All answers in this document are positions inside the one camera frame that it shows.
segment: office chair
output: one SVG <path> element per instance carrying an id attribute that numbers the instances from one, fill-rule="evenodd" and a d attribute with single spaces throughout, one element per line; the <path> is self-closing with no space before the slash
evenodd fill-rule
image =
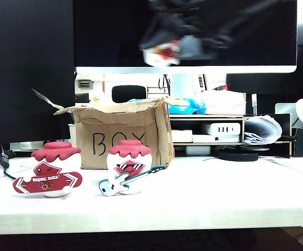
<path id="1" fill-rule="evenodd" d="M 112 100 L 124 103 L 131 99 L 145 99 L 146 93 L 146 87 L 141 85 L 117 85 L 112 88 Z"/>

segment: paper stack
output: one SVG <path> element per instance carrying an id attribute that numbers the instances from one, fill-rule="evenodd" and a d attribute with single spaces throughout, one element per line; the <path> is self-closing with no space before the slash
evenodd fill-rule
<path id="1" fill-rule="evenodd" d="M 244 123 L 244 142 L 249 145 L 272 144 L 281 136 L 282 127 L 269 115 L 253 117 Z"/>

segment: red figurine mouth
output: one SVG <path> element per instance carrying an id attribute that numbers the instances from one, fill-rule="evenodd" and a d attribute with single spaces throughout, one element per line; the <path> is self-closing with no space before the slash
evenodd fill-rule
<path id="1" fill-rule="evenodd" d="M 118 174 L 127 173 L 127 172 L 130 173 L 128 175 L 129 178 L 141 173 L 144 168 L 145 168 L 144 164 L 128 159 L 122 164 L 117 164 L 114 170 L 116 170 Z"/>

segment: pen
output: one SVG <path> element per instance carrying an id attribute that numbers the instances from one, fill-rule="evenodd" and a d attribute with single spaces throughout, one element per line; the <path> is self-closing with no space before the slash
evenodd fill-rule
<path id="1" fill-rule="evenodd" d="M 256 95 L 256 93 L 251 95 L 251 103 L 252 103 L 252 109 L 253 109 L 254 116 L 257 116 L 257 95 Z"/>

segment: red sled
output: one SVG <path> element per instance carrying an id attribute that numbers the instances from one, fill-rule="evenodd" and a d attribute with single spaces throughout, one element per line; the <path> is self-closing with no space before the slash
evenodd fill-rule
<path id="1" fill-rule="evenodd" d="M 29 182 L 24 181 L 24 178 L 17 178 L 14 180 L 13 186 L 18 193 L 33 193 L 62 190 L 66 186 L 78 187 L 81 183 L 81 174 L 69 172 L 34 176 Z"/>

